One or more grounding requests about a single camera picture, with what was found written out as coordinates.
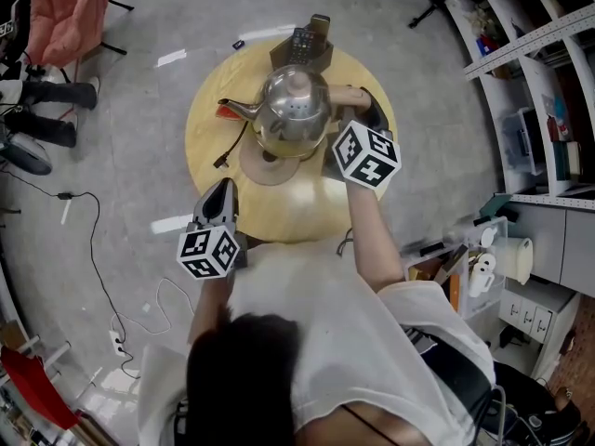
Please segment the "red fabric panel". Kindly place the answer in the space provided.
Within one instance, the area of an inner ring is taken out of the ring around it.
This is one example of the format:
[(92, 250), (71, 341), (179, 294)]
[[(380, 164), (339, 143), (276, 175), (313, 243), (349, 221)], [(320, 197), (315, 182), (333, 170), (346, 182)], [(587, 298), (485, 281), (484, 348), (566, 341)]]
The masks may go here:
[(78, 424), (78, 416), (47, 377), (40, 357), (27, 357), (11, 348), (2, 347), (0, 361), (11, 382), (34, 411), (63, 430)]

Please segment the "grey metal cabinet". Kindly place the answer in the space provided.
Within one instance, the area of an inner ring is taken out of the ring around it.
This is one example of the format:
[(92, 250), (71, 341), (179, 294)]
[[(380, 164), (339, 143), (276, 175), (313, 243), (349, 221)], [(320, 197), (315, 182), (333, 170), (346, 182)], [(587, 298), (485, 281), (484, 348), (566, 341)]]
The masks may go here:
[(595, 212), (529, 203), (507, 203), (518, 215), (513, 238), (533, 243), (531, 274), (595, 297)]

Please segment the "white drawer cabinet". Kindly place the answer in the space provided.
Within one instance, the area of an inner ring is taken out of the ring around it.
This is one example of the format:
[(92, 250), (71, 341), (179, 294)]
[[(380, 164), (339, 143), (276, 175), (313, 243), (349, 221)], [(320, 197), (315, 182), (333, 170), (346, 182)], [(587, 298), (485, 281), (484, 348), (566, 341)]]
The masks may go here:
[(580, 293), (556, 283), (508, 282), (498, 312), (506, 326), (491, 347), (495, 360), (548, 380), (559, 364), (580, 300)]

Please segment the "round wooden table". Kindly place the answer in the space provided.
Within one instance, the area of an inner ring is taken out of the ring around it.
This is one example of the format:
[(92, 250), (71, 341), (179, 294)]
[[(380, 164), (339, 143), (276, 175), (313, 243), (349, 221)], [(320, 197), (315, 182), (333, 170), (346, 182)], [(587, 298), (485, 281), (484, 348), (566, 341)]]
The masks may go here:
[[(239, 231), (268, 242), (296, 243), (315, 241), (345, 232), (350, 226), (344, 181), (323, 175), (327, 138), (337, 133), (342, 114), (362, 110), (339, 106), (327, 127), (323, 141), (311, 154), (297, 158), (294, 176), (278, 186), (262, 186), (242, 171), (239, 155), (243, 147), (261, 148), (252, 124), (216, 116), (223, 98), (253, 104), (268, 76), (270, 51), (287, 37), (251, 44), (234, 52), (212, 71), (197, 92), (187, 120), (185, 151), (192, 180), (206, 192), (223, 178), (232, 178), (238, 190)], [(375, 76), (357, 59), (334, 46), (329, 68), (319, 72), (330, 85), (350, 85), (368, 89), (385, 112), (390, 138), (397, 135), (394, 111)]]

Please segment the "gold smartphone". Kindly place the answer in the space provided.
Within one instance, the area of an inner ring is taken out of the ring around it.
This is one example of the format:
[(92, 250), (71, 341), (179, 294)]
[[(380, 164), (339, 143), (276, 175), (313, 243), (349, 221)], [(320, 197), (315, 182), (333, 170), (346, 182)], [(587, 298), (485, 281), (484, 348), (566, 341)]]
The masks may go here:
[(322, 14), (313, 14), (308, 24), (308, 29), (315, 33), (315, 41), (322, 48), (327, 46), (327, 36), (330, 28), (330, 18)]

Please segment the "grey oval shell device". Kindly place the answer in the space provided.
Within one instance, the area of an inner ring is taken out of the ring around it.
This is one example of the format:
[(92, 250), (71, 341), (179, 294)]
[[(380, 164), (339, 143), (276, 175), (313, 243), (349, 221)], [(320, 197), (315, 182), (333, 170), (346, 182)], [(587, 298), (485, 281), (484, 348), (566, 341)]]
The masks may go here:
[(46, 176), (52, 171), (52, 163), (44, 147), (22, 133), (0, 136), (0, 158), (32, 175)]

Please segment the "person's white shirt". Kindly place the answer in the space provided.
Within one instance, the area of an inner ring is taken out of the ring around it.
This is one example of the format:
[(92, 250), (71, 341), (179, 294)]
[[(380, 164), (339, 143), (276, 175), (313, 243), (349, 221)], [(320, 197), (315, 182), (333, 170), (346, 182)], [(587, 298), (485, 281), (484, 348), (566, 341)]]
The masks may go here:
[(352, 251), (263, 244), (187, 353), (147, 346), (139, 446), (469, 446), (470, 418), (405, 334), (435, 335), (496, 382), (435, 282), (378, 293)]

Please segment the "clear bin of white appliances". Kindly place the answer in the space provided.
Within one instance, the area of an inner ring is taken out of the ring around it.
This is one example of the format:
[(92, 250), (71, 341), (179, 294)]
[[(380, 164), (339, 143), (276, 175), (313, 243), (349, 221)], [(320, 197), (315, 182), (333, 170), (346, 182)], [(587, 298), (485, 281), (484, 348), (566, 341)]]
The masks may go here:
[(464, 223), (454, 225), (446, 232), (444, 237), (449, 244), (462, 243), (469, 248), (469, 261), (468, 266), (465, 268), (465, 272), (468, 275), (468, 281), (463, 287), (460, 305), (460, 307), (462, 307), (462, 312), (459, 313), (463, 319), (470, 319), (479, 312), (494, 305), (500, 300), (501, 293), (506, 287), (507, 278), (495, 274), (494, 282), (487, 293), (484, 293), (477, 298), (469, 296), (469, 272), (473, 259), (482, 253), (494, 254), (493, 245), (489, 248), (482, 248), (480, 245), (482, 232), (487, 227), (497, 228), (497, 235), (494, 241), (498, 238), (508, 238), (507, 220), (504, 217), (491, 218), (485, 220), (481, 224), (475, 224), (472, 220), (466, 220)]

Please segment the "brown remote holder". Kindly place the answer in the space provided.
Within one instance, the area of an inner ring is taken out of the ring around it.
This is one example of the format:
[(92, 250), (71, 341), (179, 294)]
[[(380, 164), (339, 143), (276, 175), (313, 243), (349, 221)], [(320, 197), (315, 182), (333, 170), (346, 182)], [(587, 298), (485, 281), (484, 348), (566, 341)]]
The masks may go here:
[[(292, 36), (288, 36), (270, 51), (271, 66), (274, 70), (278, 70), (279, 68), (290, 64), (289, 53), (291, 40)], [(324, 51), (316, 58), (305, 62), (304, 65), (314, 69), (317, 72), (323, 72), (331, 65), (333, 51), (334, 46), (327, 42), (325, 44)]]

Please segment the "pink folding chair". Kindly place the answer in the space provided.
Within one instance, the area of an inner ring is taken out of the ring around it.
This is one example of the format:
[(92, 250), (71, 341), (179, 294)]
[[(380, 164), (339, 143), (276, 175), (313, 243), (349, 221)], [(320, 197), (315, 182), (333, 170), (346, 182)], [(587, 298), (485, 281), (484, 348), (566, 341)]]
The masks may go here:
[(108, 6), (128, 12), (134, 9), (116, 0), (31, 0), (26, 47), (31, 64), (55, 68), (69, 83), (66, 68), (77, 66), (82, 57), (98, 48), (125, 56), (126, 50), (103, 39)]

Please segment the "person's left forearm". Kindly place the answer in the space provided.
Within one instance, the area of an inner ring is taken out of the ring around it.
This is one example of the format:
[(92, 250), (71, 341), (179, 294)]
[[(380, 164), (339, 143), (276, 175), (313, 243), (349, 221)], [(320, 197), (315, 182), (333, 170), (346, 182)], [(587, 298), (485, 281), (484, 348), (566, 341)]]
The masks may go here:
[(203, 282), (192, 318), (187, 344), (191, 346), (202, 334), (217, 326), (218, 315), (227, 309), (234, 285), (234, 275)]

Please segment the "cream plastic bucket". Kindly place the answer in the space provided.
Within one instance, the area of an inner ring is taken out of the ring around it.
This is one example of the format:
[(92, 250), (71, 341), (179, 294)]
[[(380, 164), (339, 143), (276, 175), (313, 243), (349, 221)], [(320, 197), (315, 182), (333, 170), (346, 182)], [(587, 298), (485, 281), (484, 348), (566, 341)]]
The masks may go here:
[(534, 247), (529, 238), (498, 238), (493, 243), (494, 273), (525, 285), (534, 265)]

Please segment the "black remote control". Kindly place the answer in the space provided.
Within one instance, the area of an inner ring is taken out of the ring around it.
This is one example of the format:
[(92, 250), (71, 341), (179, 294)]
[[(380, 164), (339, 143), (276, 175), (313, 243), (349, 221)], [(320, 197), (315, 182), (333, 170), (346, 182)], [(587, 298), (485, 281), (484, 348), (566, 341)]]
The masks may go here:
[(305, 28), (295, 28), (289, 41), (287, 63), (308, 65), (311, 62), (316, 33)]

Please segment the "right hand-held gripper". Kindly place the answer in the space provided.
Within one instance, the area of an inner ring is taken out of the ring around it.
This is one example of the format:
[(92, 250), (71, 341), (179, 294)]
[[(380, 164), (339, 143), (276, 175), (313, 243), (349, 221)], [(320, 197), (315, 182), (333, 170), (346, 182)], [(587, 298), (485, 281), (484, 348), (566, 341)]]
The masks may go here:
[(339, 181), (350, 181), (367, 189), (385, 187), (401, 170), (400, 147), (378, 132), (390, 132), (389, 120), (368, 89), (369, 107), (361, 112), (365, 125), (344, 114), (337, 120), (338, 133), (327, 140), (323, 175)]

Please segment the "stainless steel kettle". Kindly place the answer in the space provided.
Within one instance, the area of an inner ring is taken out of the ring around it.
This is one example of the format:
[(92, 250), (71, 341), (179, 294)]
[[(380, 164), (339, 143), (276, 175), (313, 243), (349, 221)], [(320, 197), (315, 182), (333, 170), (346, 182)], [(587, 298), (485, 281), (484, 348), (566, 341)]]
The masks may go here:
[(371, 97), (350, 85), (330, 85), (314, 69), (287, 65), (265, 80), (253, 104), (223, 98), (218, 104), (252, 124), (258, 144), (278, 158), (301, 158), (323, 141), (339, 106), (368, 110)]

